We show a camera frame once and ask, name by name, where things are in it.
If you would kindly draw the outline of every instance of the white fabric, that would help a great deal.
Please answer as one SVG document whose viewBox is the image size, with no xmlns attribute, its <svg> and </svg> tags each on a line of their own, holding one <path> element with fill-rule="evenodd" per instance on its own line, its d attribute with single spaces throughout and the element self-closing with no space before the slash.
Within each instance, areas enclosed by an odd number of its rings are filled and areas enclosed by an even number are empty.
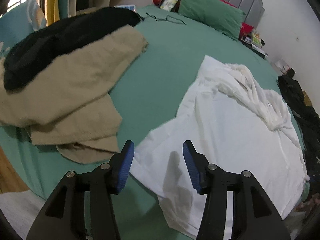
<svg viewBox="0 0 320 240">
<path fill-rule="evenodd" d="M 131 174 L 158 195 L 168 225 L 195 239 L 206 196 L 192 187 L 185 140 L 225 171 L 251 171 L 282 218 L 298 202 L 308 176 L 287 105 L 263 90 L 246 66 L 205 56 L 176 118 L 151 131 L 135 151 Z M 231 236 L 232 192 L 227 206 L 224 239 Z"/>
<path fill-rule="evenodd" d="M 2 213 L 23 240 L 26 240 L 28 232 L 44 202 L 42 198 L 31 190 L 0 194 Z"/>
</svg>

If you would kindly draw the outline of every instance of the white wall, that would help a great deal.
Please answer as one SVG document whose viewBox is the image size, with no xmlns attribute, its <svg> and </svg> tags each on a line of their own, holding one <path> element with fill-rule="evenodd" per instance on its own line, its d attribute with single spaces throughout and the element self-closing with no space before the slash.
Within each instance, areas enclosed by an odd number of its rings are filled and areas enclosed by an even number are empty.
<svg viewBox="0 0 320 240">
<path fill-rule="evenodd" d="M 306 0 L 262 0 L 266 9 L 257 30 L 273 62 L 291 66 L 320 114 L 320 22 Z M 152 0 L 125 0 L 145 6 Z"/>
</svg>

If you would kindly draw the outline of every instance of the black cloth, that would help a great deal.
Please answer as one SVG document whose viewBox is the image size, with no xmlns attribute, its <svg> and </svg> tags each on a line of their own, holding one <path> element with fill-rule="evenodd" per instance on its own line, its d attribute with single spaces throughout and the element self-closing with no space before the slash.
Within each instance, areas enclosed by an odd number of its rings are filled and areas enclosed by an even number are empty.
<svg viewBox="0 0 320 240">
<path fill-rule="evenodd" d="M 310 176 L 310 198 L 320 192 L 320 119 L 312 106 L 304 103 L 303 91 L 298 81 L 283 75 L 278 77 L 281 95 L 291 108 L 303 136 L 305 147 L 304 158 L 308 175 Z"/>
<path fill-rule="evenodd" d="M 31 33 L 10 50 L 4 61 L 4 88 L 21 88 L 55 57 L 97 41 L 125 25 L 134 27 L 139 22 L 140 16 L 131 10 L 105 7 L 91 14 L 61 19 Z"/>
</svg>

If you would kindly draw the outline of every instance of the folded beige cloth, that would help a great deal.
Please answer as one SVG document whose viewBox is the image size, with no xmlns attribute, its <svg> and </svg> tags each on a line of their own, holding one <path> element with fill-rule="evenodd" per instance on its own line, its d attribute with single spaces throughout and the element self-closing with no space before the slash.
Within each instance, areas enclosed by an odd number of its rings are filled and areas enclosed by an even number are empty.
<svg viewBox="0 0 320 240">
<path fill-rule="evenodd" d="M 118 152 L 121 116 L 108 91 L 148 45 L 127 25 L 103 39 L 55 58 L 23 89 L 4 89 L 0 62 L 0 123 L 30 126 L 35 145 L 60 145 L 59 152 L 80 163 Z"/>
</svg>

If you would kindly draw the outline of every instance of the metal screw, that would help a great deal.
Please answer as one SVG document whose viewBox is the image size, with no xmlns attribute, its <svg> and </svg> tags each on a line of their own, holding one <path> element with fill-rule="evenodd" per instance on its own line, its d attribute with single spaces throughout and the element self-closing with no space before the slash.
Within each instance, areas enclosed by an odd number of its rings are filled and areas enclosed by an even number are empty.
<svg viewBox="0 0 320 240">
<path fill-rule="evenodd" d="M 243 175 L 245 176 L 245 177 L 247 177 L 247 178 L 249 178 L 249 177 L 251 177 L 251 172 L 250 171 L 244 171 L 243 172 Z"/>
<path fill-rule="evenodd" d="M 109 169 L 110 168 L 110 164 L 109 163 L 103 163 L 103 164 L 101 164 L 101 169 L 103 169 L 103 170 L 107 170 L 107 169 Z"/>
<path fill-rule="evenodd" d="M 208 169 L 214 171 L 217 169 L 217 165 L 210 163 L 208 164 Z"/>
<path fill-rule="evenodd" d="M 68 178 L 72 178 L 74 175 L 75 175 L 75 172 L 74 172 L 74 171 L 68 171 L 68 172 L 67 172 L 67 177 L 68 177 Z"/>
</svg>

